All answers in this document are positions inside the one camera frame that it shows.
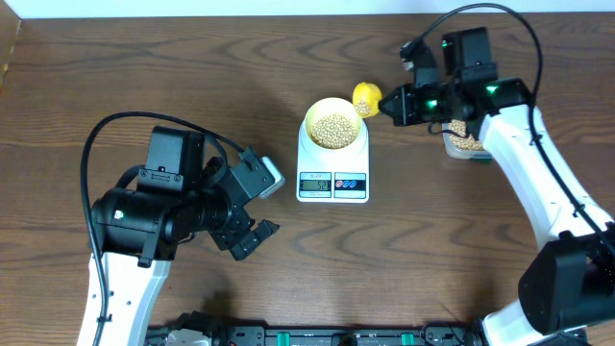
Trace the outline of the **yellow measuring scoop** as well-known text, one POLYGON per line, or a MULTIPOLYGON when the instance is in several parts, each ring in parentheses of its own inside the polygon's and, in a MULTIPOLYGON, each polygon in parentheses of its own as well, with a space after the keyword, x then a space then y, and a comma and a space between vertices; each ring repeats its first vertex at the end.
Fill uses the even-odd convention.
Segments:
POLYGON ((361 82, 353 91, 353 105, 361 118, 378 115, 381 99, 381 90, 375 84, 361 82))

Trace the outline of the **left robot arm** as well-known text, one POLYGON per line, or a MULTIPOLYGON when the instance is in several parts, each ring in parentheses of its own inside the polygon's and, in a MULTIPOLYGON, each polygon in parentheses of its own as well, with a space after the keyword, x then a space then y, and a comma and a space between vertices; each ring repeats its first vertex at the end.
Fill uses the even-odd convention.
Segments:
POLYGON ((244 209, 284 183, 252 148, 235 166, 207 159, 211 135, 157 126, 143 165, 125 172, 93 205, 97 246, 89 263, 81 345, 141 345, 180 243, 198 232, 235 260, 245 260, 278 229, 244 209))

